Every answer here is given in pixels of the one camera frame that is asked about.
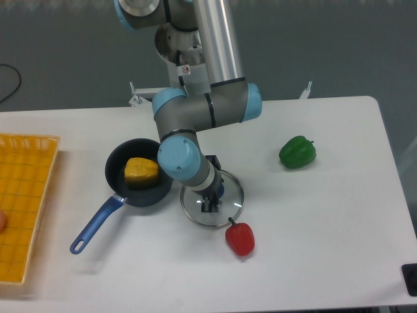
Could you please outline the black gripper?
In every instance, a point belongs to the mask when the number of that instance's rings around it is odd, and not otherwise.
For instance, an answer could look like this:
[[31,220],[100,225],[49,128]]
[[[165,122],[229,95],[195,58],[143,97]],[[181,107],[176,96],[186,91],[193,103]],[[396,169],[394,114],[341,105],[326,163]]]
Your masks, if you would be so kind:
[[222,184],[222,166],[216,155],[206,155],[208,172],[201,184],[194,186],[194,192],[202,195],[201,212],[218,212],[222,204],[218,190]]

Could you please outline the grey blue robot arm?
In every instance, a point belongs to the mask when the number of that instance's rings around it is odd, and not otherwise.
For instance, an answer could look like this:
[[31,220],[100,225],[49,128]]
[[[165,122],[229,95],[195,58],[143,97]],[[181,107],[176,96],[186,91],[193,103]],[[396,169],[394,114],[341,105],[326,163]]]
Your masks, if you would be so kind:
[[259,117],[258,87],[244,77],[228,1],[116,1],[130,29],[155,26],[155,46],[167,63],[170,87],[152,110],[158,163],[168,176],[202,197],[201,210],[220,206],[222,175],[215,156],[201,152],[197,133]]

